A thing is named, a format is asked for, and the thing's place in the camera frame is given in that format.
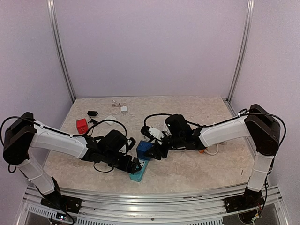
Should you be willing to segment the white power adapter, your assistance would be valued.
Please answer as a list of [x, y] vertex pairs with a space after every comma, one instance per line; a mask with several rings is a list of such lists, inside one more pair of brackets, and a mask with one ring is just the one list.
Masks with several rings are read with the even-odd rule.
[[112, 115], [109, 115], [105, 118], [105, 123], [112, 126], [113, 124], [115, 124], [115, 121], [117, 121], [117, 118], [115, 118]]

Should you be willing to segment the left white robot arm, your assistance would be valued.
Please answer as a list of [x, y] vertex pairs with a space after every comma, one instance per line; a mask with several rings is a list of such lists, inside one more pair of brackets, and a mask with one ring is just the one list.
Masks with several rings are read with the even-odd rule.
[[105, 136], [97, 137], [88, 133], [69, 134], [41, 123], [30, 112], [6, 118], [0, 127], [4, 128], [9, 120], [14, 123], [0, 132], [4, 160], [20, 170], [57, 209], [65, 205], [66, 199], [60, 194], [55, 179], [29, 153], [30, 148], [51, 150], [94, 164], [104, 162], [112, 169], [130, 174], [142, 168], [139, 159], [129, 155], [136, 141], [127, 138], [127, 133], [113, 129]]

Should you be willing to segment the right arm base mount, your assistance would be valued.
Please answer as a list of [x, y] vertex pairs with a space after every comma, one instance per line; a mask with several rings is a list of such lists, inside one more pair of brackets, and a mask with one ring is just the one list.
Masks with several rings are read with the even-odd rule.
[[226, 212], [231, 213], [250, 209], [253, 207], [262, 206], [263, 208], [266, 203], [266, 197], [263, 198], [262, 190], [258, 192], [252, 191], [248, 188], [247, 184], [243, 194], [227, 197], [224, 199], [224, 203]]

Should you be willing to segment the teal power strip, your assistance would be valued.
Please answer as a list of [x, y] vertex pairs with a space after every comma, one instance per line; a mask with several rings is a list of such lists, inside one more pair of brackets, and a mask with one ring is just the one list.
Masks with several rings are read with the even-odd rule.
[[143, 159], [139, 159], [139, 162], [141, 164], [141, 170], [137, 171], [134, 174], [130, 174], [129, 177], [131, 180], [136, 181], [136, 182], [140, 182], [143, 179], [143, 176], [145, 174], [146, 168], [148, 166], [149, 161], [148, 160], [143, 160]]

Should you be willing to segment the black charger plug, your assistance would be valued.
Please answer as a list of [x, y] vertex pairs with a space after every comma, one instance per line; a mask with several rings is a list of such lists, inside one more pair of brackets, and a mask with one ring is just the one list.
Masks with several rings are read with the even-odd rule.
[[88, 111], [87, 114], [91, 117], [96, 117], [98, 115], [97, 111]]

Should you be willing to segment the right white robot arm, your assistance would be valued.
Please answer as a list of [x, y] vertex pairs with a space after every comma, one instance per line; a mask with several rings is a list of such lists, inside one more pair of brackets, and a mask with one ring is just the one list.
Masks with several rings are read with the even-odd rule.
[[250, 208], [258, 200], [274, 158], [286, 136], [286, 125], [277, 115], [266, 112], [260, 105], [251, 105], [237, 116], [211, 125], [193, 124], [181, 114], [168, 114], [165, 124], [169, 133], [144, 124], [141, 133], [154, 140], [153, 147], [145, 155], [161, 160], [170, 150], [205, 150], [210, 146], [230, 140], [250, 137], [256, 147], [254, 166], [249, 177], [246, 193], [240, 204]]

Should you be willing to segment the blue cube socket adapter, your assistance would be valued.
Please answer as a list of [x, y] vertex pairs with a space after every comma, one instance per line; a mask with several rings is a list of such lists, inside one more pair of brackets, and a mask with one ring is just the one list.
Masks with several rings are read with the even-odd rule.
[[145, 156], [145, 152], [149, 150], [152, 146], [153, 144], [151, 142], [141, 140], [136, 148], [137, 157], [141, 160], [149, 161], [151, 158]]

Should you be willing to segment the red cube socket adapter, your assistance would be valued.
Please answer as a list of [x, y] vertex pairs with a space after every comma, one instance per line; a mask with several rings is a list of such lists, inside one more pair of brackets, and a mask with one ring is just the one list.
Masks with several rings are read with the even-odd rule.
[[78, 134], [80, 134], [80, 135], [85, 134], [89, 129], [86, 119], [84, 118], [84, 119], [77, 120], [76, 128], [77, 128]]

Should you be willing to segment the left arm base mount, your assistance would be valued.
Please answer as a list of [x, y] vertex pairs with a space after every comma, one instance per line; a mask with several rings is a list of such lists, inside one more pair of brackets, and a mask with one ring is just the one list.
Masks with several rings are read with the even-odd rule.
[[78, 214], [81, 208], [82, 199], [62, 195], [60, 192], [59, 185], [54, 177], [51, 177], [54, 184], [54, 190], [49, 194], [41, 194], [42, 200], [41, 204], [53, 209], [58, 209], [63, 212], [71, 212]]

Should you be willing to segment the small white charger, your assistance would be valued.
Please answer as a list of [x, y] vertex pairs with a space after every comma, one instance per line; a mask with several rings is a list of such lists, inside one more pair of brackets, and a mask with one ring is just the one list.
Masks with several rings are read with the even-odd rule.
[[121, 106], [120, 107], [120, 113], [122, 115], [126, 115], [128, 113], [128, 107], [127, 106]]

